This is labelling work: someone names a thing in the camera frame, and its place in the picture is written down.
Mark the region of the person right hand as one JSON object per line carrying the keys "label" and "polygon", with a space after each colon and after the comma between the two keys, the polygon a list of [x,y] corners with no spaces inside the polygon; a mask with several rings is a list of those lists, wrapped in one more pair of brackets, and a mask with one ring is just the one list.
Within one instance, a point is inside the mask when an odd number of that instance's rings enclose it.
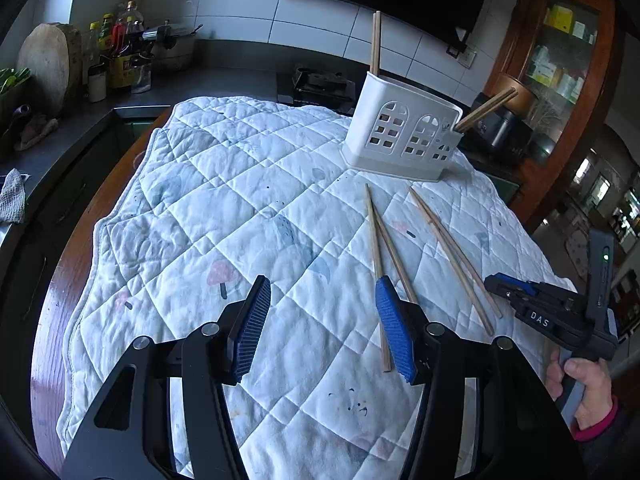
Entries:
{"label": "person right hand", "polygon": [[574,416],[577,427],[580,430],[587,430],[605,420],[614,405],[608,363],[602,359],[596,363],[587,359],[574,358],[568,359],[564,365],[561,365],[560,349],[554,347],[546,371],[546,388],[553,400],[563,392],[561,382],[564,376],[574,378],[585,387]]}

